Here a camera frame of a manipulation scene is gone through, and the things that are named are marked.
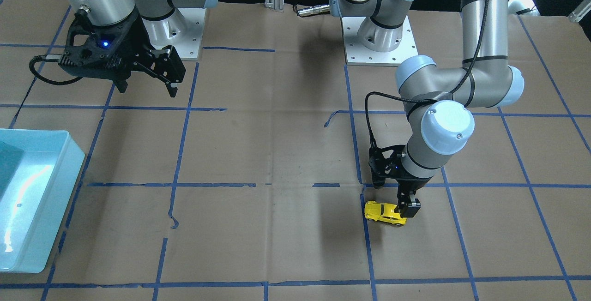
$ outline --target toy car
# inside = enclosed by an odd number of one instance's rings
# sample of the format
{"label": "toy car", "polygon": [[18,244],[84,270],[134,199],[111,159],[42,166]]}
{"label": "toy car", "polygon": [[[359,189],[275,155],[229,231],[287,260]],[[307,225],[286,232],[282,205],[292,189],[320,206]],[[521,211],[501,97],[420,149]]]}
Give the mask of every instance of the toy car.
{"label": "toy car", "polygon": [[395,212],[396,204],[378,203],[369,200],[365,203],[365,218],[369,221],[382,221],[395,226],[404,226],[407,219]]}

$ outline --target metal base plate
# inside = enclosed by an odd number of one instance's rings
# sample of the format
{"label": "metal base plate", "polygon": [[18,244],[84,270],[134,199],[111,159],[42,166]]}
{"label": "metal base plate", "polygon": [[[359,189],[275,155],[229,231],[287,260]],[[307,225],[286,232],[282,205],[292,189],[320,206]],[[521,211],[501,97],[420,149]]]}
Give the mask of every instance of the metal base plate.
{"label": "metal base plate", "polygon": [[418,55],[408,17],[403,23],[403,38],[398,48],[391,52],[376,52],[365,47],[357,37],[357,30],[365,17],[343,17],[343,40],[347,65],[350,66],[399,66],[405,59]]}
{"label": "metal base plate", "polygon": [[[181,60],[197,61],[201,54],[201,39],[205,27],[205,12],[202,8],[179,8],[187,21],[188,30],[181,36],[171,38],[169,44],[177,49]],[[154,45],[160,49],[164,46]]]}

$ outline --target light blue plastic bin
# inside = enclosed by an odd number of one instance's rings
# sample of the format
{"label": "light blue plastic bin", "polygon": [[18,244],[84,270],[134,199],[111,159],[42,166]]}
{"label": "light blue plastic bin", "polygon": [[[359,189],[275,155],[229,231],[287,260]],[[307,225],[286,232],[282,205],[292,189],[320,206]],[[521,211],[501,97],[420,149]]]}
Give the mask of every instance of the light blue plastic bin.
{"label": "light blue plastic bin", "polygon": [[67,131],[0,129],[0,272],[43,271],[83,160]]}

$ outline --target blue tray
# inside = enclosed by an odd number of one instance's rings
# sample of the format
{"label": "blue tray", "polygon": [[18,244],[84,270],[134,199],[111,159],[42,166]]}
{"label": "blue tray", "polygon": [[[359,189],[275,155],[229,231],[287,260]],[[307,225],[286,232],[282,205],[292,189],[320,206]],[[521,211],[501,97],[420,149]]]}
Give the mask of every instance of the blue tray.
{"label": "blue tray", "polygon": [[43,271],[83,160],[67,131],[0,129],[0,272]]}

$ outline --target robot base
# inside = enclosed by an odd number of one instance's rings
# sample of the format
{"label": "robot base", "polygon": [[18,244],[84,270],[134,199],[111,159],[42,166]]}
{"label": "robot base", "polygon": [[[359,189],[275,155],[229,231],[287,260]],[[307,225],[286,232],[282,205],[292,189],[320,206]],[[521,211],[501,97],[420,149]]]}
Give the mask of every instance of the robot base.
{"label": "robot base", "polygon": [[365,17],[343,17],[343,40],[344,49],[349,66],[399,66],[405,59],[418,55],[414,42],[414,36],[410,27],[408,17],[403,23],[403,38],[398,47],[391,52],[377,52],[365,47],[357,31]]}
{"label": "robot base", "polygon": [[[183,27],[186,25],[186,30],[180,32],[177,35],[169,34],[169,27],[154,27],[154,22],[150,23],[144,20],[148,34],[150,35],[150,41],[156,48],[162,48],[167,45],[173,45],[181,60],[185,61],[197,61],[201,54],[201,39],[203,38],[203,28],[205,27],[205,12],[206,9],[202,8],[179,8],[179,11],[184,16],[185,23],[179,23]],[[165,40],[156,40],[155,31],[164,30],[166,33],[160,36],[169,36]]]}

